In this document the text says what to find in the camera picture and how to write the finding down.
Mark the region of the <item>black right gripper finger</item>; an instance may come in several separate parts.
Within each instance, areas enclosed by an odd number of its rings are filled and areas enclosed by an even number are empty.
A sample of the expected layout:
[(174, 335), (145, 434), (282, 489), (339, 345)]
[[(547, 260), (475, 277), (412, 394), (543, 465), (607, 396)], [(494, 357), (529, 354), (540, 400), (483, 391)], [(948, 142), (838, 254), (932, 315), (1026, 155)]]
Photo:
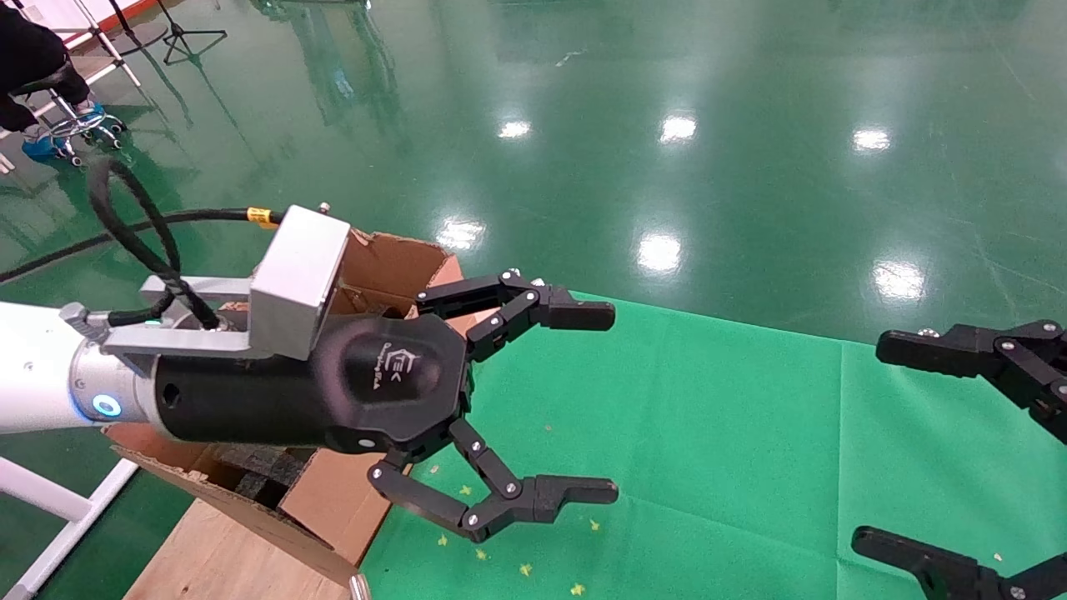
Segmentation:
[(1066, 593), (1064, 554), (1036, 563), (1014, 577), (1001, 577), (970, 556), (883, 528), (855, 528), (851, 549), (869, 559), (907, 571), (927, 599), (1055, 599)]
[(944, 333), (885, 331), (883, 364), (956, 378), (983, 378), (1044, 430), (1066, 441), (1066, 333), (1057, 322), (996, 330), (953, 323)]

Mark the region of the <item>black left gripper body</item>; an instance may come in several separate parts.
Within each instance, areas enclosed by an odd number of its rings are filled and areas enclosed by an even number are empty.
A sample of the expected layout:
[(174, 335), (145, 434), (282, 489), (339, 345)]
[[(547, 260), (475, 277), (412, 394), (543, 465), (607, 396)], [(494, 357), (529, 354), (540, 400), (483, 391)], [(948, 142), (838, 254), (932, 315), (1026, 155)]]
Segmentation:
[(468, 343), (435, 316), (334, 316), (305, 360), (164, 356), (155, 373), (175, 439), (337, 453), (436, 453), (469, 383)]

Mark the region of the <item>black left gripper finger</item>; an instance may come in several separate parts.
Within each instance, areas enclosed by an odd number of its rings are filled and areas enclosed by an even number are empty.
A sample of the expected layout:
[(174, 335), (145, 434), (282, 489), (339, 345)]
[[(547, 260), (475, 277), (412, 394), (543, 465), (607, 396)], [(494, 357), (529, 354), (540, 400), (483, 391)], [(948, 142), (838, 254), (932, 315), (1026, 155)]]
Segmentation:
[(579, 300), (563, 286), (527, 281), (514, 269), (428, 287), (417, 293), (415, 303), (419, 315), (446, 322), (488, 312), (465, 333), (469, 361), (488, 360), (534, 326), (606, 332), (616, 323), (612, 303)]
[(368, 480), (393, 505), (469, 542), (483, 543), (515, 522), (552, 524), (570, 503), (611, 504), (619, 498), (616, 481), (608, 478), (548, 474), (519, 478), (465, 419), (453, 419), (443, 439), (453, 444), (487, 486), (483, 501), (468, 506), (415, 481), (404, 473), (414, 455), (399, 449), (386, 452), (368, 470)]

